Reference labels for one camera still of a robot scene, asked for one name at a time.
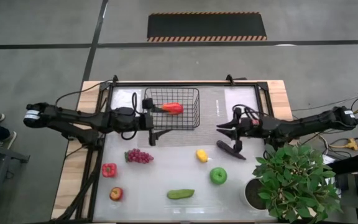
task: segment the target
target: plant pot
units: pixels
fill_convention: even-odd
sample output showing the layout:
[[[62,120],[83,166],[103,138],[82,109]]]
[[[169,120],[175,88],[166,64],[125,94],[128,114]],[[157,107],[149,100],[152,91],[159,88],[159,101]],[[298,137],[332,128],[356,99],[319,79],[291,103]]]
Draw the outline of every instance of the plant pot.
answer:
[[[259,197],[258,192],[262,187],[262,183],[259,182],[259,179],[251,179],[241,188],[240,191],[240,200],[241,202],[254,210],[263,211],[266,209],[265,202]]]

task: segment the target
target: yellow pepper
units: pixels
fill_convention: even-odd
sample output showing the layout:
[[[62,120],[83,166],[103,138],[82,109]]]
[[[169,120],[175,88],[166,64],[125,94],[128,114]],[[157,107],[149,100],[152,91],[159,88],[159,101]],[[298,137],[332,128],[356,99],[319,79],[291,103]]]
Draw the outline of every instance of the yellow pepper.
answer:
[[[200,160],[201,162],[208,161],[208,155],[206,154],[206,152],[204,150],[198,149],[196,151],[196,155],[197,155],[197,159]]]

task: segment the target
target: green apple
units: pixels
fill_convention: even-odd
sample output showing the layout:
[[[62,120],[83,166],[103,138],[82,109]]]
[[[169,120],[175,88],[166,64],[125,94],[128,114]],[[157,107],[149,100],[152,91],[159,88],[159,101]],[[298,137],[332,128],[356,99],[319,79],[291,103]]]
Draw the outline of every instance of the green apple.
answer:
[[[212,183],[221,185],[227,180],[227,173],[222,167],[215,167],[209,173]]]

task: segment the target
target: white flower pot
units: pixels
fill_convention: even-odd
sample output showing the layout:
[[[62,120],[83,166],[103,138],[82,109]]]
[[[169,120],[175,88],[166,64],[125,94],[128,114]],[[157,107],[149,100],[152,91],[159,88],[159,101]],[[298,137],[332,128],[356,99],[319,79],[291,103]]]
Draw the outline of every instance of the white flower pot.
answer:
[[[247,197],[246,197],[246,188],[247,188],[247,185],[248,183],[251,181],[251,180],[255,180],[255,179],[250,179],[244,187],[241,188],[240,190],[240,200],[241,202],[246,206],[248,207],[248,209],[252,209],[252,210],[256,210],[256,211],[264,211],[265,209],[258,209],[258,208],[255,208],[254,206],[252,206]]]

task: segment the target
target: black line on floor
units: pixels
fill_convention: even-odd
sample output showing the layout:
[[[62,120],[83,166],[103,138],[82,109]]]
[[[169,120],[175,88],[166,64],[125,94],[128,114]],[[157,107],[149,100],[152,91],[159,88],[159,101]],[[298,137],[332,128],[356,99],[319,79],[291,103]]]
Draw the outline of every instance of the black line on floor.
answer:
[[[0,44],[0,50],[9,49],[85,49],[92,44]]]
[[[358,45],[358,40],[300,40],[300,41],[244,41],[244,42],[139,42],[98,44],[101,49],[128,49],[153,47],[247,47],[276,45]]]
[[[99,41],[100,32],[101,32],[102,25],[103,25],[104,14],[106,12],[108,2],[109,2],[109,0],[103,0],[102,6],[99,11],[98,23],[96,24],[96,27],[94,29],[92,46],[91,46],[91,49],[89,50],[89,55],[88,55],[88,59],[86,60],[84,75],[82,77],[83,82],[88,81],[90,79],[93,59],[94,59],[94,55],[96,53],[96,49],[98,48],[98,41]]]

